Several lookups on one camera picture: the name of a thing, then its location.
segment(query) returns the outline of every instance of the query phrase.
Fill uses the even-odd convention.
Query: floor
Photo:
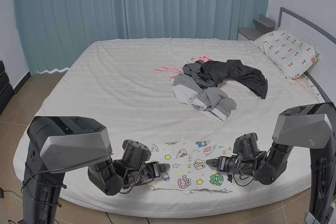
[[[16,178],[13,168],[13,157],[22,134],[41,107],[44,99],[50,94],[65,73],[35,74],[11,99],[0,115],[0,187],[12,190],[21,195],[22,183]],[[310,190],[293,197],[254,209],[226,213],[222,215],[193,219],[151,219],[129,217],[109,213],[113,224],[302,224],[305,210],[309,205]],[[104,212],[84,208],[60,199],[62,208],[57,209],[56,220],[59,224],[109,224]],[[8,224],[8,219],[17,223],[22,219],[22,199],[6,192],[0,199],[0,224]]]

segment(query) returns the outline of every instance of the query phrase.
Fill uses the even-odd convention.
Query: white label
[[[159,177],[160,174],[159,174],[159,171],[158,171],[158,166],[156,163],[153,163],[153,167],[154,167],[154,172],[155,172],[155,176],[156,177]]]
[[[223,157],[222,163],[220,164],[220,170],[224,169],[224,165],[225,165],[225,157]]]

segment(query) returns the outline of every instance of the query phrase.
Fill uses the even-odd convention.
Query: cartoon print shirt
[[[185,194],[208,189],[214,191],[232,191],[232,183],[227,173],[219,173],[216,168],[208,166],[207,159],[232,155],[228,142],[212,141],[191,142],[181,138],[178,142],[156,143],[151,145],[150,161],[169,163],[170,168],[149,184],[149,188],[178,189]]]

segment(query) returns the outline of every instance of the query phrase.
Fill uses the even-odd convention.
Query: robotic arm
[[[310,148],[311,194],[305,224],[334,224],[335,207],[331,202],[336,194],[335,126],[336,108],[333,103],[289,108],[278,116],[269,154],[258,149],[257,134],[250,133],[236,139],[233,146],[236,155],[220,156],[206,163],[219,172],[228,173],[236,183],[235,175],[238,174],[241,179],[251,177],[250,182],[256,180],[269,185],[286,170],[294,146]]]
[[[112,160],[105,126],[85,117],[34,117],[23,179],[23,220],[19,224],[54,223],[65,172],[88,166],[89,180],[106,195],[127,194],[134,186],[162,176],[169,164],[146,163],[149,148],[125,140],[121,159]]]

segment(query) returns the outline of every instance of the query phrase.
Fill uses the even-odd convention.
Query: mattress
[[[182,67],[189,59],[212,56],[214,60],[240,59],[258,68],[268,80],[265,100],[234,80],[219,87],[233,98],[237,109],[223,124],[177,103],[170,72],[155,67]],[[283,110],[318,103],[302,81],[288,83],[280,70],[248,41],[218,39],[137,39],[98,41],[89,46],[45,99],[38,116],[83,116],[105,125],[114,159],[122,156],[122,142],[144,144],[224,140],[233,145],[245,133],[258,134],[260,150],[268,150],[278,114]],[[14,157],[14,168],[23,180],[29,138],[23,134]],[[291,197],[310,186],[309,150],[295,147],[287,170],[274,184],[253,182],[233,186],[229,193],[207,191],[189,195],[179,190],[136,187],[128,195],[104,195],[87,177],[87,168],[65,174],[61,198],[75,204],[124,215],[153,218],[189,218],[227,213],[270,204]]]

